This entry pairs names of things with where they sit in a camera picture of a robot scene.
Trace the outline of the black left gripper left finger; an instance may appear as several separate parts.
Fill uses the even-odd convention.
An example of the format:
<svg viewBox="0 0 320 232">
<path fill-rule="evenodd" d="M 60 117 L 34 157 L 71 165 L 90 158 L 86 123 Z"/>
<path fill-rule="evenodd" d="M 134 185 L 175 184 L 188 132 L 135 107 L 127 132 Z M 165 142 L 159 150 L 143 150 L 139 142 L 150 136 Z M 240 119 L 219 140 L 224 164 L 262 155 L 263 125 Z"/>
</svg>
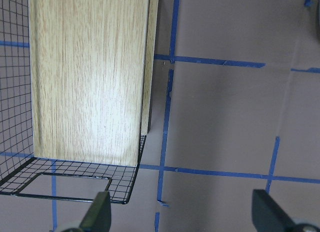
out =
<svg viewBox="0 0 320 232">
<path fill-rule="evenodd" d="M 109 232 L 111 223 L 110 193 L 108 191 L 99 192 L 82 219 L 79 228 L 83 232 Z"/>
</svg>

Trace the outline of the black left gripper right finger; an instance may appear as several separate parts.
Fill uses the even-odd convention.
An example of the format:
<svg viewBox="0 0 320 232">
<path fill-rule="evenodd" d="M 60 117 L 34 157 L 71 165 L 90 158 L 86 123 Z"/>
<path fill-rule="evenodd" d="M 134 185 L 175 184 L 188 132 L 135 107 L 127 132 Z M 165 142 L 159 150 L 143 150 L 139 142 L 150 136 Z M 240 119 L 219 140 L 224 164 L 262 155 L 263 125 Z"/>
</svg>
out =
<svg viewBox="0 0 320 232">
<path fill-rule="evenodd" d="M 288 214 L 263 189 L 252 191 L 252 223 L 257 232 L 301 232 Z"/>
</svg>

